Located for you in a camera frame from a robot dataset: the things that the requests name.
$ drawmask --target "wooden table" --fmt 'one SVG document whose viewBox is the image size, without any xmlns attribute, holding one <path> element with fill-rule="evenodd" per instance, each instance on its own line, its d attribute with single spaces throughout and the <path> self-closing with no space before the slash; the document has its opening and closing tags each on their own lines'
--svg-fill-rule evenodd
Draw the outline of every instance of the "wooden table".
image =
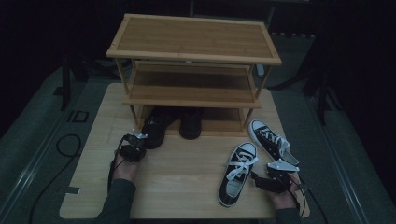
<svg viewBox="0 0 396 224">
<path fill-rule="evenodd" d="M 129 106 L 121 103 L 123 97 L 122 84 L 108 86 L 70 183 L 70 187 L 80 188 L 79 194 L 65 195 L 61 217 L 93 218 L 101 212 L 113 151 L 134 127 Z M 262 109 L 254 110 L 251 117 L 283 134 L 271 93 L 263 90 L 260 99 Z M 185 140 L 166 135 L 163 144 L 148 150 L 141 161 L 131 218 L 273 217 L 274 209 L 264 190 L 255 188 L 251 178 L 235 206 L 225 208 L 218 201 L 224 165 L 234 148 L 248 141 L 248 137 L 200 136 Z M 258 152 L 260 160 L 253 171 L 265 176 L 264 165 L 270 159 L 263 149 L 258 148 Z M 298 197 L 303 207 L 300 192 Z M 306 205 L 304 217 L 308 215 Z"/>
<path fill-rule="evenodd" d="M 150 106 L 216 108 L 203 117 L 205 136 L 246 136 L 271 66 L 281 65 L 263 22 L 134 14 L 124 16 L 106 55 L 116 59 L 137 128 Z M 129 80 L 122 59 L 133 62 Z M 267 65 L 259 88 L 251 75 L 257 63 Z M 142 105 L 137 113 L 134 105 Z M 169 129 L 178 134 L 178 126 Z"/>
</svg>

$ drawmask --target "dark background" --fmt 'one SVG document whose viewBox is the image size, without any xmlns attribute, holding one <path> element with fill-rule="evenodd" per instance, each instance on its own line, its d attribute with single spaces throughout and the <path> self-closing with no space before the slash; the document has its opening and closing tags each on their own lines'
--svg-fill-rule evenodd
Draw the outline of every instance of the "dark background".
<svg viewBox="0 0 396 224">
<path fill-rule="evenodd" d="M 6 0 L 0 4 L 1 135 L 65 55 L 105 59 L 125 12 L 190 15 L 188 0 Z M 384 0 L 194 1 L 195 14 L 241 19 L 265 20 L 271 7 L 276 10 L 270 33 L 316 37 L 305 65 L 330 73 L 330 86 L 395 202 L 395 4 Z"/>
</svg>

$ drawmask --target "black shoe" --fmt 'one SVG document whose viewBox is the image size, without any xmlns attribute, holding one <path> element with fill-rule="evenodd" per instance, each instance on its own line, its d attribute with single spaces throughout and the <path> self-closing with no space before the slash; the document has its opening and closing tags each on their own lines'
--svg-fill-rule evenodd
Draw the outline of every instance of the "black shoe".
<svg viewBox="0 0 396 224">
<path fill-rule="evenodd" d="M 147 134 L 144 147 L 154 149 L 163 143 L 165 130 L 179 116 L 179 108 L 172 106 L 156 106 L 152 109 L 149 117 L 145 120 L 142 134 Z"/>
<path fill-rule="evenodd" d="M 294 158 L 289 149 L 289 142 L 282 135 L 275 135 L 275 133 L 262 121 L 254 119 L 248 125 L 248 134 L 250 138 L 277 161 L 282 159 L 294 166 L 297 166 L 299 161 Z"/>
<path fill-rule="evenodd" d="M 201 119 L 204 110 L 200 107 L 184 107 L 180 121 L 180 135 L 185 139 L 195 139 L 201 135 Z"/>
<path fill-rule="evenodd" d="M 219 189 L 221 205 L 231 207 L 238 201 L 253 164 L 258 160 L 257 149 L 251 143 L 243 143 L 233 151 Z"/>
</svg>

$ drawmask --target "dark floor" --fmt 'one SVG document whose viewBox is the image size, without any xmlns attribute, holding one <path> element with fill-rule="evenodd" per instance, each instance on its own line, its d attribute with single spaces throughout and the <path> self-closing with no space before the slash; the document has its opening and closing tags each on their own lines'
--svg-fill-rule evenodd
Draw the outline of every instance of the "dark floor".
<svg viewBox="0 0 396 224">
<path fill-rule="evenodd" d="M 312 39 L 272 35 L 283 64 L 273 69 L 267 87 L 294 76 Z M 69 133 L 77 134 L 82 146 L 90 132 L 95 113 L 108 83 L 115 80 L 91 72 L 88 83 L 72 82 L 72 100 L 61 112 L 62 99 L 52 95 L 62 84 L 58 70 L 43 83 L 20 117 L 0 141 L 2 203 L 1 223 L 88 223 L 89 220 L 64 220 L 59 217 L 65 188 L 78 159 L 45 190 L 70 160 L 56 150 L 56 143 Z M 316 116 L 317 96 L 304 97 L 306 80 L 282 91 L 272 91 L 290 149 L 301 161 L 300 176 L 311 188 L 307 194 L 311 215 L 303 223 L 396 223 L 396 209 L 384 190 L 353 126 L 343 111 L 328 100 L 326 126 Z M 89 112 L 87 122 L 71 122 L 71 111 Z M 73 154 L 78 148 L 74 138 L 60 144 Z M 169 223 L 170 220 L 140 220 L 139 223 Z M 274 223 L 273 220 L 202 220 L 201 223 Z"/>
</svg>

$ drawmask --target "wooden shoe rack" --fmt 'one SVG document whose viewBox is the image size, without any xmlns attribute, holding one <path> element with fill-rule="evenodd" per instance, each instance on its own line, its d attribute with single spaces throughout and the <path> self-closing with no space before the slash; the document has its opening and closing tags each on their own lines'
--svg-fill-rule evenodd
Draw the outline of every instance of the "wooden shoe rack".
<svg viewBox="0 0 396 224">
<path fill-rule="evenodd" d="M 106 55 L 116 60 L 135 127 L 156 105 L 198 106 L 205 108 L 202 135 L 246 136 L 271 67 L 281 65 L 262 22 L 135 14 L 125 14 Z M 129 76 L 123 59 L 133 62 Z M 256 88 L 258 63 L 266 69 Z"/>
</svg>

